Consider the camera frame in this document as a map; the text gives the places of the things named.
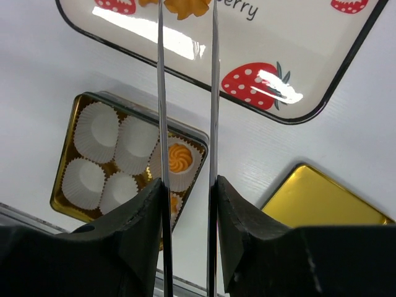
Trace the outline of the flower cookie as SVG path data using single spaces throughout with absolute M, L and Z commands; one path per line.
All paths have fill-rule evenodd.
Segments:
M 176 218 L 178 216 L 178 213 L 181 209 L 181 205 L 182 205 L 182 200 L 180 198 L 180 196 L 175 195 L 172 196 L 170 199 L 171 202 L 171 218 Z
M 196 17 L 203 16 L 209 10 L 211 0 L 165 0 L 165 7 L 173 14 L 177 15 L 178 20 L 184 20 L 190 15 Z

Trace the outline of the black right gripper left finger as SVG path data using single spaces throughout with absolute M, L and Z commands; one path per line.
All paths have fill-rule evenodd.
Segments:
M 162 185 L 72 233 L 1 227 L 2 296 L 152 296 Z

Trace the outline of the metal tongs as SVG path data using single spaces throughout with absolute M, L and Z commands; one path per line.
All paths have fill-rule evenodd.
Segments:
M 218 118 L 220 99 L 220 55 L 219 55 L 218 7 L 213 2 L 212 11 L 212 67 L 211 67 L 211 105 L 210 105 L 210 171 L 209 171 L 209 209 L 207 231 L 207 284 L 206 295 L 217 295 L 217 176 L 218 176 Z M 168 162 L 168 123 L 166 115 L 166 85 L 163 47 L 163 3 L 158 5 L 157 36 L 157 90 L 158 115 L 160 128 L 161 181 L 165 198 L 162 209 L 163 231 L 163 268 L 164 294 L 173 296 L 173 255 L 170 225 L 170 170 Z

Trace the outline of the swirl cookie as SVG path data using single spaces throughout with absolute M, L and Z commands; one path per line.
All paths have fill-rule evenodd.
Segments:
M 170 171 L 180 173 L 186 171 L 193 162 L 191 151 L 183 144 L 173 144 L 169 147 Z

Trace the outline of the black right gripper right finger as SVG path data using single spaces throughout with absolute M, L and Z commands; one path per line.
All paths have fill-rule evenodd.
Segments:
M 231 296 L 394 296 L 395 226 L 290 228 L 217 179 L 225 291 Z

